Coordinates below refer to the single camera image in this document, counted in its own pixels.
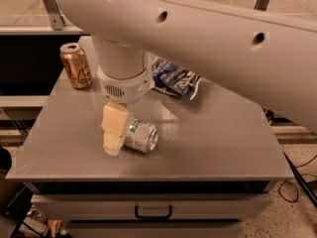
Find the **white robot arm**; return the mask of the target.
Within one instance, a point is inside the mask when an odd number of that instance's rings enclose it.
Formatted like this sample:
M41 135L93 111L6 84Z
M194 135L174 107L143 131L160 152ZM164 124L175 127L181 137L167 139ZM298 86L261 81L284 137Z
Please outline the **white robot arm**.
M110 75L149 52L317 132L317 23L203 0L55 1Z

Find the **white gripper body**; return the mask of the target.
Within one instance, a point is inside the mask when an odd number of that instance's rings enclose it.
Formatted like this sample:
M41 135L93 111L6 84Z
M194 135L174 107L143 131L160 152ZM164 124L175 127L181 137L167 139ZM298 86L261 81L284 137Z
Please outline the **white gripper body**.
M116 103L129 104L137 102L155 85L152 67L157 58L154 55L144 55L145 70L139 75L128 79L115 79L103 72L101 67L98 67L97 78L102 93L107 99Z

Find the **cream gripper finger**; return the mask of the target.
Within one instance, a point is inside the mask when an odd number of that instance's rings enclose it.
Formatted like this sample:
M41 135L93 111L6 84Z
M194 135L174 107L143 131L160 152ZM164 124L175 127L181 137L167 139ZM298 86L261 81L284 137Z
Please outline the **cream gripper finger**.
M103 148L108 155L119 155L132 120L133 113L124 105L109 101L103 107Z

